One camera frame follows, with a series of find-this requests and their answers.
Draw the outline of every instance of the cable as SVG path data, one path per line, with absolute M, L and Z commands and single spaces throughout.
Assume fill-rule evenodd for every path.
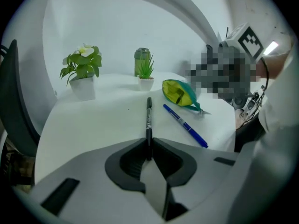
M 265 61 L 265 59 L 263 57 L 261 58 L 261 61 L 263 62 L 263 65 L 264 65 L 264 67 L 266 69 L 266 78 L 267 78 L 267 80 L 266 80 L 265 89 L 263 90 L 262 95 L 256 101 L 257 105 L 256 105 L 256 109 L 254 110 L 254 112 L 245 119 L 245 121 L 236 129 L 236 131 L 239 130 L 243 125 L 245 125 L 245 123 L 250 122 L 253 119 L 253 117 L 254 117 L 255 113 L 257 112 L 258 108 L 260 106 L 262 106 L 262 101 L 263 101 L 263 98 L 265 96 L 265 91 L 268 88 L 268 83 L 269 83 L 269 69 L 268 69 L 267 63 L 266 63 L 266 61 Z

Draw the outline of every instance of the white pot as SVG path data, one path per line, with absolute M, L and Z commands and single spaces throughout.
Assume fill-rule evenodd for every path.
M 93 73 L 88 73 L 87 78 L 78 79 L 74 77 L 70 80 L 71 89 L 77 98 L 81 101 L 95 99 L 94 85 L 93 85 Z
M 150 91 L 151 87 L 154 84 L 154 81 L 155 81 L 154 78 L 144 80 L 144 79 L 140 79 L 139 76 L 138 76 L 139 89 L 141 91 Z

